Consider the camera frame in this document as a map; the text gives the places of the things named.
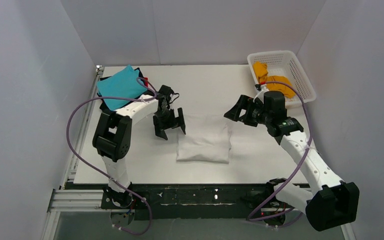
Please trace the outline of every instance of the white plastic basket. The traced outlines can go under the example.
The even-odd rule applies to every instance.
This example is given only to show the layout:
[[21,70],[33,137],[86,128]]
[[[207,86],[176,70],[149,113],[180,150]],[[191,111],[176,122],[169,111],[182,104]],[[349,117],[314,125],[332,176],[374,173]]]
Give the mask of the white plastic basket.
[[[248,55],[248,64],[251,68],[254,81],[258,84],[255,76],[253,65],[255,62],[267,64],[268,76],[284,76],[287,77],[292,87],[302,96],[304,102],[314,101],[317,95],[308,79],[307,74],[301,66],[296,55],[291,51],[264,51]],[[262,87],[262,91],[268,91],[266,86]],[[297,96],[286,98],[286,105],[300,104],[301,101]]]

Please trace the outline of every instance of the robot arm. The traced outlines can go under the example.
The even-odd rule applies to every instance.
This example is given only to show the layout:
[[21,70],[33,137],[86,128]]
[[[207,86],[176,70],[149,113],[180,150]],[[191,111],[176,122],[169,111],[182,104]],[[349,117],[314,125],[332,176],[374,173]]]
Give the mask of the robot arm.
[[[301,161],[307,148],[307,136],[295,118],[287,117],[285,98],[281,92],[266,92],[264,103],[259,98],[241,95],[224,117],[253,127],[264,124],[268,133],[294,162],[298,164]],[[355,221],[359,189],[353,182],[345,183],[314,149],[309,149],[300,169],[308,180],[311,192],[289,184],[276,195],[277,200],[305,213],[310,224],[318,231]],[[284,181],[273,179],[267,186],[271,186],[274,192]]]
[[[131,102],[115,111],[109,109],[102,111],[92,143],[99,155],[102,156],[107,173],[123,186],[130,185],[125,156],[130,149],[133,125],[149,114],[154,114],[153,123],[157,137],[168,140],[165,130],[177,127],[181,127],[186,134],[182,108],[178,109],[178,117],[174,115],[174,110],[171,109],[170,103],[173,95],[174,91],[163,85],[154,100]],[[145,92],[139,99],[150,97],[152,97],[152,93]],[[109,181],[108,186],[112,192],[124,193],[124,189],[113,181]]]

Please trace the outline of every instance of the black joint housing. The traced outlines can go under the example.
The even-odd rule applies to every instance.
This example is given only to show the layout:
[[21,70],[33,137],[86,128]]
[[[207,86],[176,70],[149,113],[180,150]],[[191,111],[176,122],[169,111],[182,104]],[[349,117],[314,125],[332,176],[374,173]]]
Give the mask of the black joint housing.
[[171,100],[171,95],[174,94],[174,91],[169,86],[162,85],[161,88],[159,89],[158,93],[161,95],[169,97]]
[[355,183],[323,187],[305,208],[308,221],[317,231],[351,223],[357,218],[360,190]]
[[[115,133],[109,131],[117,128]],[[101,156],[117,162],[127,155],[130,149],[132,120],[128,116],[118,115],[109,109],[102,111],[92,144]]]
[[264,93],[264,113],[273,120],[287,118],[286,99],[280,91]]
[[108,207],[122,208],[122,207],[117,207],[116,205],[114,205],[113,202],[117,202],[121,206],[130,206],[129,203],[131,202],[132,197],[129,195],[127,191],[117,192],[108,186],[105,186],[102,189],[103,189],[102,203],[101,203],[102,209],[107,209]]

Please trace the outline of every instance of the folded white towel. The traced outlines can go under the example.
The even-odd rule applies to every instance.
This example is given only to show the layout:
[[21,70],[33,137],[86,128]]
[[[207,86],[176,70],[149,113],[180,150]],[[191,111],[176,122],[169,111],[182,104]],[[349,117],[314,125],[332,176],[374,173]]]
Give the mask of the folded white towel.
[[185,115],[186,135],[179,131],[177,161],[229,163],[231,131],[220,115]]

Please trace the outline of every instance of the white tabletop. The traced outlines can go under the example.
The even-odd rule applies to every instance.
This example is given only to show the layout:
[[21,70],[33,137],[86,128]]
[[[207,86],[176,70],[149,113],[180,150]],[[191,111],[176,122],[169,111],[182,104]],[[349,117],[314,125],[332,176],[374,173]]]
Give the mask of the white tabletop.
[[[106,67],[103,77],[123,68]],[[155,88],[167,85],[180,93],[174,107],[183,108],[185,115],[223,115],[241,94],[255,96],[248,65],[140,66],[140,69]],[[102,158],[92,146],[101,112],[99,106],[100,102],[95,102],[80,155],[106,171]],[[295,117],[308,134],[301,107],[289,109],[288,115]],[[152,116],[133,126],[126,162],[134,184],[263,184],[274,178],[287,178],[296,167],[264,125],[255,128],[239,122],[233,124],[229,164],[176,162],[177,131],[166,131],[168,141],[156,137]],[[292,182],[307,183],[300,171]],[[80,162],[74,183],[107,184],[108,179]]]

